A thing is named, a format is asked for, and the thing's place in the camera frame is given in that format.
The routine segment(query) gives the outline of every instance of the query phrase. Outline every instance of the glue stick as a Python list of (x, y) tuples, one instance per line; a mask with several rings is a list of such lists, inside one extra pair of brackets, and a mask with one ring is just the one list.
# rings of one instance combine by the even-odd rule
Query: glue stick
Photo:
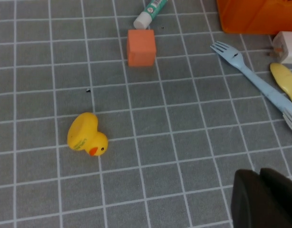
[(136, 29), (146, 29), (168, 0), (151, 0), (133, 25)]

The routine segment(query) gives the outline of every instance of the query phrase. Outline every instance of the yellow rubber duck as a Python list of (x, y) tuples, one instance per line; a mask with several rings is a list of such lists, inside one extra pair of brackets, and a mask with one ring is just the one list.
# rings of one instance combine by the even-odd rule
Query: yellow rubber duck
[(93, 113), (83, 113), (72, 123), (68, 131), (68, 146), (85, 150), (90, 156), (100, 156), (108, 147), (107, 137), (97, 131), (98, 119)]

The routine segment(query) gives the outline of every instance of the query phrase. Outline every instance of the orange cube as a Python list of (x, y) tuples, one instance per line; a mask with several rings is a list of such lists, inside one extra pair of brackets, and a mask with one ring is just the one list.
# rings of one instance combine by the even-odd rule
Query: orange cube
[(128, 65), (152, 66), (156, 58), (156, 41), (153, 30), (129, 30), (127, 39)]

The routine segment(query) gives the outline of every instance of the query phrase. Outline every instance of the yellow spoon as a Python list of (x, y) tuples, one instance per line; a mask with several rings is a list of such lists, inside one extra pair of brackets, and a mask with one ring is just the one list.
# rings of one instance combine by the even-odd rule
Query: yellow spoon
[(271, 63), (270, 69), (279, 87), (292, 100), (292, 72), (280, 63)]

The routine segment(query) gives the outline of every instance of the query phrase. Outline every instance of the glue stick cap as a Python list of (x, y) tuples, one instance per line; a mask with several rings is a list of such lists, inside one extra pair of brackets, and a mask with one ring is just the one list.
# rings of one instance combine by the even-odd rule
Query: glue stick cap
[(146, 12), (141, 12), (135, 22), (133, 22), (133, 25), (136, 29), (146, 29), (151, 22), (151, 16)]

